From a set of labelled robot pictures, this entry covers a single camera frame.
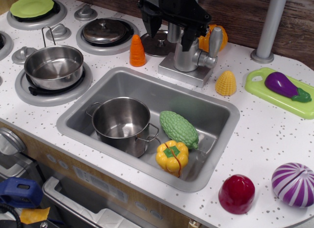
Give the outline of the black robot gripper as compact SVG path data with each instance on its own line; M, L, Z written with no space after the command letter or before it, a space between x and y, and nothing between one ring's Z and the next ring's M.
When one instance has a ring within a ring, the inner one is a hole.
M184 29L182 51L190 50L193 42L207 33L211 15L196 0L139 0L142 21L151 38L159 31L162 21Z

